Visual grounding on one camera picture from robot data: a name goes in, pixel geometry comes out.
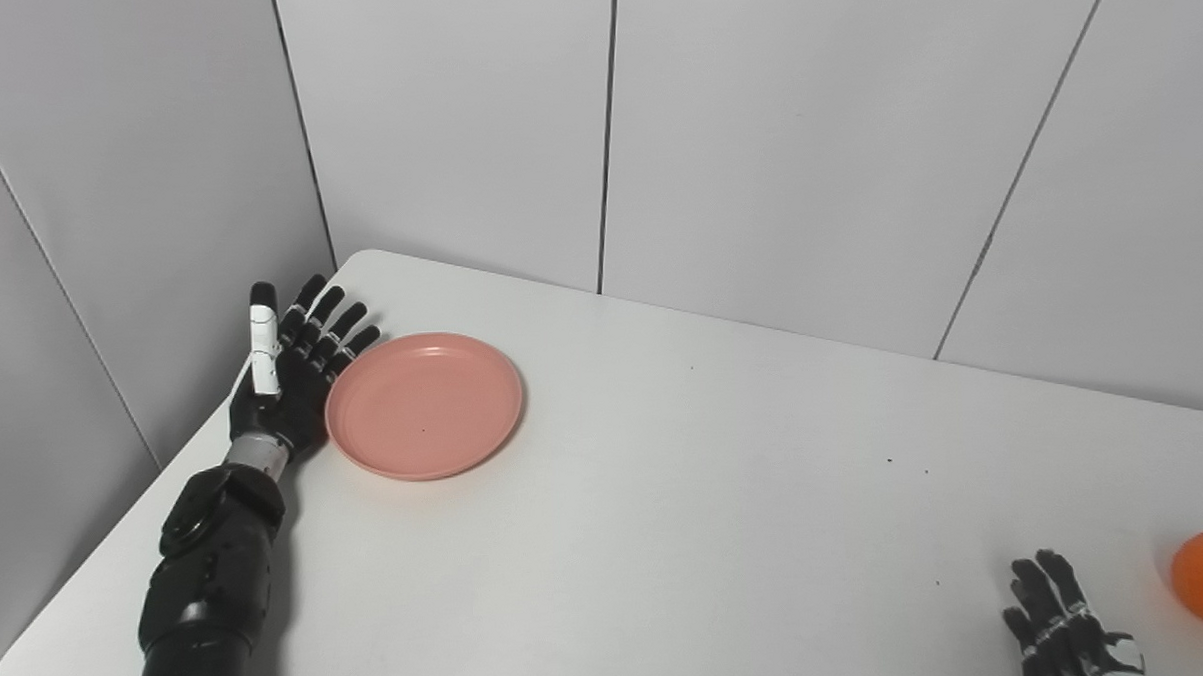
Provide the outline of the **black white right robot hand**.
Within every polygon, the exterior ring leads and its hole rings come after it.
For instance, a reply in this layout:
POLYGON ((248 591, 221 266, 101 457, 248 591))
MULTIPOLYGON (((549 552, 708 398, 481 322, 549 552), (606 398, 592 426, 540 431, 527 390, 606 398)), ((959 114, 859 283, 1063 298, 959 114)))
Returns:
POLYGON ((1012 561, 1015 606, 1001 618, 1020 652, 1023 676, 1146 676, 1133 635, 1106 630, 1075 569, 1051 548, 1012 561))

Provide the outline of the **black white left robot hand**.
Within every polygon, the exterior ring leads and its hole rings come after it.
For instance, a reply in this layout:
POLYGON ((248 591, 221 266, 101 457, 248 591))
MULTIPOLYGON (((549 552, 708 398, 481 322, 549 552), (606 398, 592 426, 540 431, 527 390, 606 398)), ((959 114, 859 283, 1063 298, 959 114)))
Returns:
POLYGON ((263 435, 285 446, 297 459, 327 439, 325 411, 334 379, 380 337, 368 324, 368 309, 345 306, 343 287, 312 275, 285 312, 275 312, 275 287, 257 281, 251 289, 251 318, 271 310, 269 333, 251 331, 245 376, 229 407, 230 441, 263 435))

